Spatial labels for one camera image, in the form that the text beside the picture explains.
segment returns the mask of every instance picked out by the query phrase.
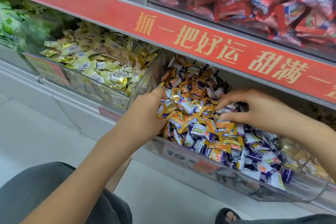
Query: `floor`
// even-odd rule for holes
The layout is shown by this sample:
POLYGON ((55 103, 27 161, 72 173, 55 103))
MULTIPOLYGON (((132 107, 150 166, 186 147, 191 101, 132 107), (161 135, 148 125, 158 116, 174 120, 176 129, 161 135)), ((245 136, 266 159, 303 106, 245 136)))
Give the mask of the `floor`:
MULTIPOLYGON (((20 171, 46 162, 62 161, 77 167, 95 141, 0 94, 0 187, 20 171)), ((130 205, 135 224, 214 223, 224 203, 128 159, 107 188, 130 205)), ((263 203, 255 214, 236 207, 243 219, 301 217, 311 214, 289 203, 279 209, 263 203)))

